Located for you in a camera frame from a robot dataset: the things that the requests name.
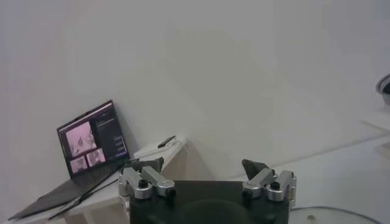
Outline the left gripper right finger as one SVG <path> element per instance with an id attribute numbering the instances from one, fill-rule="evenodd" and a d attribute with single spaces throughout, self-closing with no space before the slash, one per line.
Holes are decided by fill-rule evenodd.
<path id="1" fill-rule="evenodd" d="M 264 163 L 243 159 L 248 180 L 243 182 L 243 195 L 248 199 L 265 196 L 270 201 L 295 201 L 296 176 L 283 170 L 279 174 Z"/>

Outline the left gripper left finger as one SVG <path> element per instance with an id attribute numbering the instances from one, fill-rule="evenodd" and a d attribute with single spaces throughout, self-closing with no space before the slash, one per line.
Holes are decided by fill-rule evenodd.
<path id="1" fill-rule="evenodd" d="M 138 200 L 146 200 L 151 198 L 153 189 L 162 197 L 175 196 L 175 182 L 160 173 L 163 164 L 163 157 L 149 161 L 136 159 L 126 162 L 118 175 L 120 196 L 132 195 Z"/>

